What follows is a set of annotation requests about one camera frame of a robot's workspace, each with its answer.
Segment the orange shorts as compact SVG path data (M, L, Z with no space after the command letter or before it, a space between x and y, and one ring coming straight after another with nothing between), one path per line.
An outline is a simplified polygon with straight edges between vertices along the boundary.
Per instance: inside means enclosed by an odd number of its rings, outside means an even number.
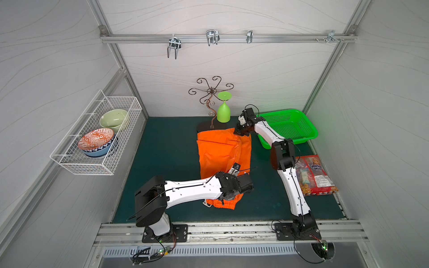
M240 165L240 175L250 171L250 136L238 136L233 128L203 131L197 134L197 145L202 179L228 172L235 163Z

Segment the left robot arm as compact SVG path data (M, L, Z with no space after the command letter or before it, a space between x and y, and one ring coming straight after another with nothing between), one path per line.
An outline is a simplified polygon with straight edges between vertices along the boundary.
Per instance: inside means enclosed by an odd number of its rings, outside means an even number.
M174 182L157 175L135 192L137 227L148 227L156 236L171 232L171 220L166 210L198 200L213 199L225 203L237 195L250 193L254 188L249 174L218 172L206 179Z

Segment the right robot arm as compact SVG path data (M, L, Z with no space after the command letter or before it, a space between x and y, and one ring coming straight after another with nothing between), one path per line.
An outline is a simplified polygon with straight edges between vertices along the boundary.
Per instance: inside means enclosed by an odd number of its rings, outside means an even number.
M245 108L239 116L234 134L248 136L251 132L271 143L270 162L287 192L293 216L292 235L300 240L309 238L312 232L317 231L317 223L299 185L293 141L278 134L263 117L256 116L252 108Z

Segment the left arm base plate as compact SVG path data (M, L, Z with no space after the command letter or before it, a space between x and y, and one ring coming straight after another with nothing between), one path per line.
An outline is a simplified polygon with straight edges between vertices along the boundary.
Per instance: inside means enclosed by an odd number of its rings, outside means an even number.
M161 236L155 236L150 227L145 227L142 243L184 243L188 238L188 225L187 224L171 224L170 231Z

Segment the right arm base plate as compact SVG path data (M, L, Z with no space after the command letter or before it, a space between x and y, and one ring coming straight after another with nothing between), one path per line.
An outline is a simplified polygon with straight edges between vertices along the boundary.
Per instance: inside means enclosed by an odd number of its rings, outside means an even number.
M295 223L276 222L271 228L278 241L312 241L322 240L320 231L316 226L299 227Z

